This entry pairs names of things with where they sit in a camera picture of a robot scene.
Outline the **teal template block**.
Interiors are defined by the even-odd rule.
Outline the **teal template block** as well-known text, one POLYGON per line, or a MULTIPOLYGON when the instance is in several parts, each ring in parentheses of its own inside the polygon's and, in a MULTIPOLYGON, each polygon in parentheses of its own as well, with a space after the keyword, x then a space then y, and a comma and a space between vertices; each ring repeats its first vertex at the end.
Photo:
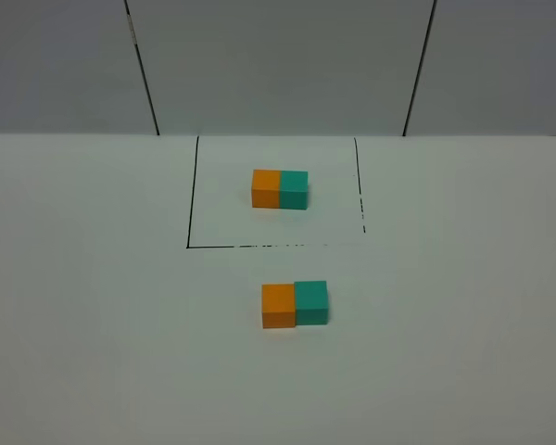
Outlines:
POLYGON ((281 209, 306 210, 309 205, 309 173, 281 171, 279 202, 281 209))

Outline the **orange template block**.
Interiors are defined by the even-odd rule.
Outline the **orange template block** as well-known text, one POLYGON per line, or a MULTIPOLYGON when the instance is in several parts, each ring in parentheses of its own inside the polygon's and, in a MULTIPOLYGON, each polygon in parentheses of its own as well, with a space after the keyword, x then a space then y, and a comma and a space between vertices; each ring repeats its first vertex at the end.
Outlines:
POLYGON ((251 203, 253 208, 279 209, 281 171, 255 169, 252 175, 251 203))

